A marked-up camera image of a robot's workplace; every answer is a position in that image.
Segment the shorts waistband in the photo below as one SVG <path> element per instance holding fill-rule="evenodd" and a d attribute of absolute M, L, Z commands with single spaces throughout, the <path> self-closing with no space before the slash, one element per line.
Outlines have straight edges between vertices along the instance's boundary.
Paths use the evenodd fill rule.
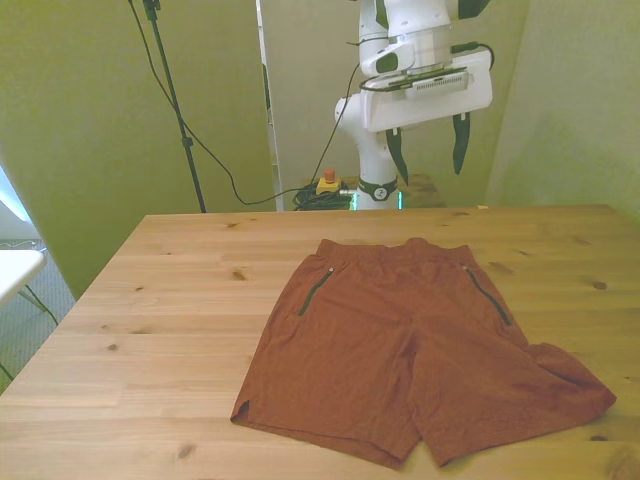
<path fill-rule="evenodd" d="M 377 262 L 382 264 L 411 264 L 419 261 L 442 260 L 450 263 L 477 266 L 468 246 L 446 249 L 433 245 L 422 238 L 413 238 L 399 247 L 382 245 L 341 245 L 323 240 L 318 247 L 320 257 L 334 264 L 353 262 Z"/>

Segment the wood grain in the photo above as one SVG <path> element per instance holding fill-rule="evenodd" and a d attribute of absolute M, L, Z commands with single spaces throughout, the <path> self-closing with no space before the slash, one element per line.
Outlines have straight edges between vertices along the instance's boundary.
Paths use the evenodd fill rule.
<path fill-rule="evenodd" d="M 267 316 L 322 238 L 469 244 L 532 342 L 618 395 L 597 422 L 403 472 L 233 426 Z M 148 217 L 0 397 L 0 479 L 640 478 L 640 229 L 607 207 Z"/>

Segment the black zipper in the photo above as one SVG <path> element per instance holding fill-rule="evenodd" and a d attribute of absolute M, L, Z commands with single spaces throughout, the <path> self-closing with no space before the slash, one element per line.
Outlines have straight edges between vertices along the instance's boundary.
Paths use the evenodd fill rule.
<path fill-rule="evenodd" d="M 313 288 L 309 292 L 309 295 L 307 295 L 307 299 L 305 300 L 304 305 L 302 306 L 302 309 L 300 310 L 300 313 L 298 313 L 299 317 L 301 317 L 301 316 L 303 316 L 305 314 L 305 312 L 309 308 L 309 305 L 311 305 L 311 300 L 313 300 L 313 296 L 327 282 L 327 280 L 329 280 L 331 275 L 333 275 L 333 272 L 334 272 L 334 270 L 333 270 L 333 267 L 332 267 L 332 268 L 329 269 L 327 274 L 324 277 L 322 277 L 322 279 L 313 286 Z"/>
<path fill-rule="evenodd" d="M 482 285 L 480 285 L 480 282 L 478 282 L 478 279 L 476 278 L 476 276 L 474 275 L 474 273 L 471 271 L 469 267 L 467 267 L 466 265 L 462 265 L 462 269 L 465 272 L 467 272 L 467 274 L 469 274 L 471 281 L 473 281 L 473 284 L 476 286 L 476 288 L 480 290 L 480 293 L 482 293 L 485 297 L 489 299 L 491 303 L 493 303 L 493 305 L 498 310 L 498 313 L 502 317 L 502 320 L 504 321 L 504 323 L 506 323 L 508 326 L 511 326 L 511 320 L 509 320 L 509 316 L 507 315 L 507 312 L 504 311 L 504 308 L 502 308 L 502 305 L 500 305 L 500 302 L 498 302 L 495 298 L 491 296 L 489 292 L 487 292 L 484 288 L 482 288 Z"/>

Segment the black stand pole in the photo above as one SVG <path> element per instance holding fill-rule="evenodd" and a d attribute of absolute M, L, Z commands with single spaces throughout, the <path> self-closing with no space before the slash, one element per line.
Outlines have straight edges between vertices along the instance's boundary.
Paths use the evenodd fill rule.
<path fill-rule="evenodd" d="M 191 169 L 193 185 L 196 189 L 196 195 L 198 195 L 200 211 L 202 213 L 207 213 L 207 207 L 204 203 L 204 197 L 202 196 L 202 189 L 200 188 L 200 181 L 198 180 L 196 164 L 193 160 L 193 152 L 191 151 L 191 147 L 193 146 L 193 139 L 187 135 L 187 130 L 184 126 L 184 120 L 182 119 L 182 113 L 180 113 L 180 106 L 178 105 L 178 97 L 176 96 L 176 90 L 173 86 L 173 80 L 171 79 L 169 62 L 167 62 L 167 56 L 164 53 L 164 46 L 162 45 L 162 39 L 160 38 L 160 30 L 158 29 L 158 15 L 156 14 L 156 10 L 160 10 L 160 0 L 143 0 L 143 3 L 144 9 L 147 13 L 147 18 L 149 19 L 149 21 L 151 22 L 151 26 L 153 27 L 153 33 L 156 37 L 158 50 L 160 51 L 160 58 L 162 59 L 164 74 L 167 77 L 167 84 L 169 86 L 169 92 L 171 93 L 173 107 L 176 111 L 176 116 L 178 117 L 178 125 L 180 125 L 180 133 L 182 134 L 182 145 L 184 146 L 184 151 L 187 154 L 187 161 L 189 162 L 189 168 Z"/>

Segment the cable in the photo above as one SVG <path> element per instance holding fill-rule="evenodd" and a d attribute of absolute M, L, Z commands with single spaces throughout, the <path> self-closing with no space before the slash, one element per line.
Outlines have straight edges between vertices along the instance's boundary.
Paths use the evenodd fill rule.
<path fill-rule="evenodd" d="M 36 246 L 36 242 L 32 240 L 27 240 L 26 242 L 18 243 L 16 245 L 11 245 L 10 243 L 0 243 L 0 247 L 18 248 L 18 247 L 21 247 L 22 245 L 27 245 L 27 244 L 31 245 L 32 247 Z"/>
<path fill-rule="evenodd" d="M 331 146 L 331 142 L 333 142 L 333 137 L 336 134 L 336 131 L 338 130 L 338 127 L 340 126 L 340 122 L 342 121 L 342 117 L 344 117 L 344 113 L 347 111 L 347 105 L 349 105 L 349 101 L 351 100 L 351 85 L 353 84 L 353 79 L 356 76 L 356 73 L 358 73 L 358 69 L 360 68 L 360 64 L 358 63 L 356 65 L 356 68 L 353 69 L 353 73 L 351 74 L 351 77 L 349 78 L 349 84 L 347 85 L 347 97 L 346 97 L 346 101 L 344 102 L 344 107 L 342 107 L 342 112 L 340 112 L 340 116 L 338 117 L 338 121 L 336 122 L 336 125 L 333 127 L 333 131 L 331 132 L 331 136 L 329 137 L 329 141 L 327 142 L 327 146 L 324 148 L 324 151 L 322 152 L 322 156 L 320 157 L 320 161 L 318 162 L 318 166 L 316 167 L 316 171 L 313 173 L 313 177 L 311 177 L 311 182 L 309 182 L 309 184 L 313 184 L 313 182 L 316 181 L 316 177 L 318 176 L 318 171 L 320 170 L 320 166 L 322 165 L 322 162 L 324 161 L 324 157 L 327 154 L 327 151 L 329 150 L 329 147 Z"/>
<path fill-rule="evenodd" d="M 147 42 L 147 37 L 144 33 L 144 30 L 142 28 L 142 23 L 140 22 L 140 17 L 138 17 L 138 12 L 135 9 L 135 6 L 133 5 L 133 0 L 128 0 L 129 2 L 129 6 L 131 7 L 131 11 L 133 13 L 133 16 L 136 20 L 136 24 L 138 26 L 138 30 L 140 32 L 140 36 L 142 38 L 142 43 L 144 45 L 144 49 L 145 52 L 147 54 L 147 60 L 149 61 L 149 66 L 151 67 L 151 73 L 153 74 L 153 77 L 156 80 L 156 83 L 158 84 L 158 86 L 160 87 L 160 90 L 162 90 L 162 93 L 164 94 L 165 98 L 167 99 L 167 101 L 169 102 L 169 105 L 171 105 L 171 108 L 173 108 L 174 110 L 176 110 L 175 105 L 173 104 L 173 101 L 171 100 L 171 97 L 169 96 L 164 84 L 162 83 L 162 81 L 160 80 L 160 77 L 158 76 L 158 73 L 156 71 L 155 65 L 153 63 L 153 57 L 151 56 L 151 50 L 149 49 L 149 44 Z M 351 75 L 351 79 L 349 80 L 349 87 L 347 89 L 347 101 L 345 103 L 345 106 L 342 110 L 342 113 L 340 114 L 340 117 L 338 119 L 338 121 L 336 122 L 336 126 L 333 129 L 333 132 L 331 133 L 331 137 L 329 138 L 329 142 L 327 143 L 326 148 L 324 149 L 324 152 L 322 153 L 322 156 L 320 157 L 320 161 L 318 162 L 318 167 L 316 168 L 316 172 L 313 175 L 313 180 L 311 181 L 311 183 L 313 183 L 313 181 L 315 181 L 315 177 L 318 174 L 318 170 L 320 169 L 320 165 L 322 164 L 322 161 L 324 160 L 324 157 L 327 153 L 327 151 L 329 150 L 329 147 L 331 145 L 331 142 L 333 141 L 333 137 L 336 133 L 336 130 L 338 129 L 338 126 L 340 124 L 340 121 L 342 120 L 342 117 L 344 116 L 344 112 L 347 108 L 347 105 L 349 103 L 349 93 L 351 90 L 351 84 L 353 82 L 353 78 L 355 77 L 356 72 L 358 71 L 358 68 L 360 67 L 360 64 L 358 64 L 358 66 L 356 67 L 356 69 L 354 70 L 353 74 Z M 196 143 L 198 145 L 200 145 L 200 147 L 207 152 L 207 154 L 213 158 L 216 163 L 220 166 L 220 168 L 222 168 L 222 170 L 224 170 L 224 172 L 227 174 L 227 176 L 229 177 L 229 181 L 231 182 L 231 188 L 233 189 L 233 193 L 236 197 L 236 199 L 238 199 L 238 201 L 240 203 L 242 203 L 245 206 L 253 206 L 253 205 L 260 205 L 263 203 L 267 203 L 270 202 L 271 200 L 275 200 L 276 198 L 279 198 L 283 195 L 286 195 L 287 193 L 292 193 L 292 192 L 300 192 L 301 190 L 303 190 L 302 188 L 292 188 L 289 190 L 285 190 L 283 192 L 278 193 L 277 195 L 273 195 L 272 197 L 266 198 L 264 200 L 260 200 L 258 202 L 247 202 L 245 201 L 239 194 L 238 189 L 236 187 L 236 182 L 235 182 L 235 178 L 233 177 L 233 174 L 231 173 L 231 171 L 227 168 L 227 166 L 217 157 L 217 155 L 215 153 L 213 153 L 205 144 L 204 142 L 202 142 L 202 140 L 200 140 L 200 138 L 198 137 L 198 135 L 196 135 L 196 133 L 191 129 L 191 127 L 187 124 L 187 122 L 184 120 L 184 118 L 182 119 L 183 124 L 185 129 L 191 134 L 191 136 L 193 137 L 193 139 L 196 141 Z"/>
<path fill-rule="evenodd" d="M 471 50 L 477 50 L 478 48 L 486 48 L 489 50 L 489 53 L 491 54 L 491 67 L 489 69 L 493 69 L 493 65 L 496 63 L 496 52 L 494 52 L 493 48 L 486 43 L 469 42 L 462 43 L 460 45 L 453 45 L 451 47 L 451 53 L 455 55 L 456 53 L 469 52 Z"/>
<path fill-rule="evenodd" d="M 358 43 L 356 42 L 347 42 L 347 45 L 352 45 L 354 47 L 359 47 L 367 42 L 374 42 L 376 40 L 389 40 L 389 37 L 375 37 L 375 38 L 367 38 L 365 40 L 361 40 Z"/>
<path fill-rule="evenodd" d="M 33 295 L 33 298 L 35 298 L 36 301 L 42 306 L 42 308 L 44 308 L 44 310 L 51 316 L 56 326 L 60 325 L 55 315 L 51 313 L 51 310 L 49 310 L 49 308 L 47 308 L 47 306 L 44 303 L 42 303 L 42 300 L 38 298 L 38 296 L 36 295 L 36 292 L 34 292 L 29 285 L 25 285 L 25 288 L 29 290 L 29 293 Z"/>
<path fill-rule="evenodd" d="M 295 211 L 307 210 L 348 210 L 352 197 L 350 195 L 341 195 L 340 191 L 325 192 L 320 195 L 316 194 L 318 182 L 304 187 L 293 199 L 296 206 Z M 341 190 L 348 190 L 349 186 L 342 183 Z"/>
<path fill-rule="evenodd" d="M 491 54 L 491 67 L 489 67 L 489 70 L 493 70 L 493 66 L 496 63 L 496 52 L 494 52 L 493 48 L 491 48 L 486 43 L 478 43 L 478 46 L 482 47 L 482 48 L 486 48 L 487 50 L 489 50 L 489 53 Z"/>

